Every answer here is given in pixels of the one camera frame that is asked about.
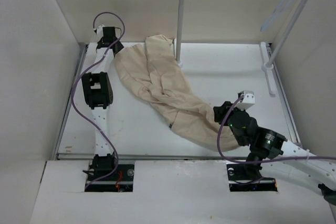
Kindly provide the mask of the aluminium right frame rail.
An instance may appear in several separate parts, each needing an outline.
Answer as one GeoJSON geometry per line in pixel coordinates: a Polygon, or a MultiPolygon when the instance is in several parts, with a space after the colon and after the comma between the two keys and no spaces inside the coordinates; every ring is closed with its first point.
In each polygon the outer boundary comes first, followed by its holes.
{"type": "Polygon", "coordinates": [[[295,124],[295,121],[293,119],[292,116],[292,112],[288,103],[288,99],[281,81],[281,77],[278,71],[278,68],[276,66],[275,63],[273,63],[274,66],[274,79],[275,79],[275,83],[277,86],[277,91],[279,93],[279,97],[280,97],[280,102],[281,102],[281,106],[284,112],[284,116],[285,116],[285,120],[286,120],[286,124],[287,124],[287,128],[289,131],[289,135],[290,135],[290,139],[293,143],[295,143],[298,146],[302,146],[300,137],[299,137],[299,133],[297,131],[297,127],[295,124]]]}

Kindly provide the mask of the aluminium front frame rail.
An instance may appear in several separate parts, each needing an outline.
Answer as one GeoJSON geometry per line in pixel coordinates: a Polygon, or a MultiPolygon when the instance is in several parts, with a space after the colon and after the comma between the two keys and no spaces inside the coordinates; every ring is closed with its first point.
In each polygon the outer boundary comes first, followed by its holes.
{"type": "MultiPolygon", "coordinates": [[[[55,160],[89,160],[93,159],[93,154],[70,154],[57,153],[55,160]]],[[[181,155],[133,155],[133,154],[119,154],[121,160],[219,160],[223,159],[220,156],[181,156],[181,155]]]]}

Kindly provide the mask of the aluminium frame rail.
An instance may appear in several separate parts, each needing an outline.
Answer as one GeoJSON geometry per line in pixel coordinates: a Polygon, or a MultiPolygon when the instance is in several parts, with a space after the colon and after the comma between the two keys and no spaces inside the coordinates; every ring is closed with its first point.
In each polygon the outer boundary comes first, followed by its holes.
{"type": "Polygon", "coordinates": [[[274,79],[275,79],[275,83],[277,86],[277,91],[279,93],[279,97],[280,97],[280,102],[281,102],[281,106],[284,112],[284,116],[285,116],[285,120],[286,120],[286,124],[287,124],[287,128],[289,131],[289,135],[290,135],[290,139],[293,143],[295,143],[298,146],[302,146],[300,137],[299,137],[299,133],[297,131],[297,127],[295,124],[295,121],[293,119],[292,116],[292,112],[288,103],[288,99],[281,81],[281,77],[278,71],[278,68],[276,66],[275,63],[273,63],[274,66],[274,79]]]}
{"type": "MultiPolygon", "coordinates": [[[[55,160],[89,160],[93,159],[93,154],[70,154],[57,153],[55,160]]],[[[223,159],[220,156],[181,156],[181,155],[133,155],[133,154],[119,154],[121,160],[219,160],[223,159]]]]}
{"type": "Polygon", "coordinates": [[[80,75],[80,71],[82,69],[83,66],[83,61],[86,55],[86,51],[88,48],[88,45],[84,42],[80,42],[79,44],[79,55],[77,58],[77,63],[76,63],[76,67],[75,67],[75,71],[74,71],[74,77],[70,86],[70,92],[69,92],[69,96],[67,99],[67,104],[65,107],[65,111],[63,116],[61,117],[61,121],[60,121],[60,126],[56,135],[56,138],[54,140],[54,144],[53,144],[53,149],[52,149],[52,153],[50,156],[50,160],[56,160],[57,159],[57,155],[58,155],[58,150],[59,150],[59,146],[62,140],[62,136],[65,130],[65,126],[67,123],[67,119],[68,119],[68,115],[71,109],[71,94],[72,94],[72,87],[75,84],[76,79],[78,78],[78,76],[80,75]]]}

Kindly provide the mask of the aluminium left frame rail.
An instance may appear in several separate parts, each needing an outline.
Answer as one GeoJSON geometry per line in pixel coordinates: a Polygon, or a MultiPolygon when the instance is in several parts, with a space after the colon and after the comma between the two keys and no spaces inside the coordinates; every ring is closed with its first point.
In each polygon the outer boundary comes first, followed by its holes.
{"type": "Polygon", "coordinates": [[[68,119],[68,115],[71,109],[71,94],[72,94],[72,87],[75,84],[76,79],[78,78],[78,76],[80,75],[80,71],[82,69],[83,66],[83,61],[86,55],[86,51],[88,48],[88,45],[84,42],[80,42],[79,44],[79,55],[77,58],[77,63],[76,63],[76,67],[75,67],[75,71],[74,71],[74,77],[70,86],[70,92],[69,92],[69,96],[67,99],[67,104],[65,107],[65,111],[63,116],[61,117],[61,121],[60,121],[60,126],[56,135],[56,138],[54,140],[54,144],[53,144],[53,149],[52,149],[52,153],[50,156],[50,160],[56,160],[57,159],[57,155],[58,155],[58,150],[59,150],[59,146],[62,140],[62,136],[65,130],[65,126],[67,123],[67,119],[68,119]]]}

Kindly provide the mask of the white right rack pole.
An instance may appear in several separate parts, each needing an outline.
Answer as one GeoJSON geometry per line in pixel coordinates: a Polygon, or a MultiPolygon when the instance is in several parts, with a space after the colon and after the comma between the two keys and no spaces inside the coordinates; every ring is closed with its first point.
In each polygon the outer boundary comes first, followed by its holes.
{"type": "Polygon", "coordinates": [[[294,12],[291,14],[290,19],[280,36],[280,41],[277,43],[275,49],[272,51],[271,54],[267,51],[267,46],[265,42],[261,42],[259,44],[261,58],[262,58],[262,65],[261,69],[265,73],[268,92],[271,96],[275,96],[277,94],[277,87],[274,79],[274,66],[276,57],[279,55],[281,48],[283,47],[284,43],[286,42],[290,32],[292,31],[295,23],[297,22],[300,14],[302,13],[306,3],[308,0],[297,0],[294,4],[290,7],[294,7],[294,12]]]}

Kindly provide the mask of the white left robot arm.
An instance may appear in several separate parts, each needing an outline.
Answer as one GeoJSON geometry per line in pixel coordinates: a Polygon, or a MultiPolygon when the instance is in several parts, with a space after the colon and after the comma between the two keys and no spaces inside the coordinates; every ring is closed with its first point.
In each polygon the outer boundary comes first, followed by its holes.
{"type": "Polygon", "coordinates": [[[94,67],[81,78],[85,102],[91,109],[93,122],[98,129],[95,133],[95,154],[106,156],[113,153],[113,148],[106,140],[108,136],[108,116],[113,103],[113,91],[108,70],[114,54],[123,49],[117,41],[115,27],[100,25],[96,29],[101,38],[97,45],[90,46],[96,53],[94,67]]]}

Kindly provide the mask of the white rack pole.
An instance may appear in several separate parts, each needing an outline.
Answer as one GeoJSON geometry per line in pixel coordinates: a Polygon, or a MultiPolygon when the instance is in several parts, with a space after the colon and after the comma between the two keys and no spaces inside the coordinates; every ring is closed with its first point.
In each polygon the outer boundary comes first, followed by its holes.
{"type": "Polygon", "coordinates": [[[280,41],[277,43],[275,49],[272,51],[271,54],[267,51],[267,46],[265,42],[261,42],[259,44],[261,58],[262,58],[262,65],[261,69],[265,73],[268,92],[271,96],[275,96],[277,94],[277,87],[274,79],[274,66],[276,57],[279,55],[281,48],[283,47],[284,43],[286,42],[290,32],[292,31],[295,23],[297,22],[300,14],[302,13],[306,3],[308,0],[297,0],[294,4],[290,7],[294,7],[294,12],[291,14],[290,19],[280,36],[280,41]]]}
{"type": "Polygon", "coordinates": [[[183,16],[184,16],[184,0],[178,0],[178,14],[177,14],[177,31],[174,39],[175,60],[181,67],[181,45],[182,45],[182,30],[183,30],[183,16]]]}

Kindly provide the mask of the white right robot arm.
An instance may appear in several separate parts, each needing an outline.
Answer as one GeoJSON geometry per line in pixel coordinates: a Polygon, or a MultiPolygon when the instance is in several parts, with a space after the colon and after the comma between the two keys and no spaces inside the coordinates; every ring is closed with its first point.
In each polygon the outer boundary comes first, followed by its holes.
{"type": "Polygon", "coordinates": [[[215,106],[214,121],[221,128],[228,127],[238,145],[248,146],[250,152],[245,161],[239,161],[226,157],[218,147],[220,156],[243,167],[244,175],[251,184],[263,179],[263,163],[283,162],[315,179],[324,200],[335,205],[335,157],[314,155],[282,134],[260,127],[246,110],[237,107],[241,100],[242,97],[239,97],[233,103],[226,101],[221,106],[215,106]]]}

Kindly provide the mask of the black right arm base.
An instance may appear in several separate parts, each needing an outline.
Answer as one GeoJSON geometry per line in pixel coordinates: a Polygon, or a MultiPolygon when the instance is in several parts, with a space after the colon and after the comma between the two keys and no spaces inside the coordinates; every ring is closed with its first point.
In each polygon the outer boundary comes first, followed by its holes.
{"type": "Polygon", "coordinates": [[[245,161],[233,158],[226,158],[226,170],[229,180],[229,190],[231,192],[277,192],[276,180],[272,177],[265,177],[261,174],[262,161],[273,156],[249,153],[245,161]]]}

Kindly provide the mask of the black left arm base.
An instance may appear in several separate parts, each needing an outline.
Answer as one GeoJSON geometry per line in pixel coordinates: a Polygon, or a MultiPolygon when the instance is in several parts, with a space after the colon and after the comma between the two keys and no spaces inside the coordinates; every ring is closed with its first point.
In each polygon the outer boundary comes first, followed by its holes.
{"type": "Polygon", "coordinates": [[[118,163],[114,154],[95,155],[88,169],[85,192],[129,193],[133,191],[134,162],[118,163]]]}

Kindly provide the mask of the beige trousers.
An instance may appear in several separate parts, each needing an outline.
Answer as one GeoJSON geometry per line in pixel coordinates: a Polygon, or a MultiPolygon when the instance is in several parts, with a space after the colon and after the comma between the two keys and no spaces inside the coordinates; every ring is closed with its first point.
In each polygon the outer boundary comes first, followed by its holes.
{"type": "Polygon", "coordinates": [[[123,48],[113,61],[121,83],[158,111],[179,137],[210,150],[237,149],[230,129],[221,129],[213,108],[193,93],[171,45],[171,39],[154,35],[144,45],[123,48]]]}

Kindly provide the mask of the white centre rack pole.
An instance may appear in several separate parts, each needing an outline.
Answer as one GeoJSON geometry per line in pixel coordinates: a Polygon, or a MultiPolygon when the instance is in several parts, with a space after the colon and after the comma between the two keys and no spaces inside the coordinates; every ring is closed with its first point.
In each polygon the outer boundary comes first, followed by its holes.
{"type": "Polygon", "coordinates": [[[174,39],[175,60],[181,67],[181,45],[182,45],[182,30],[183,30],[183,16],[184,16],[184,0],[178,0],[178,14],[177,14],[177,31],[174,39]]]}

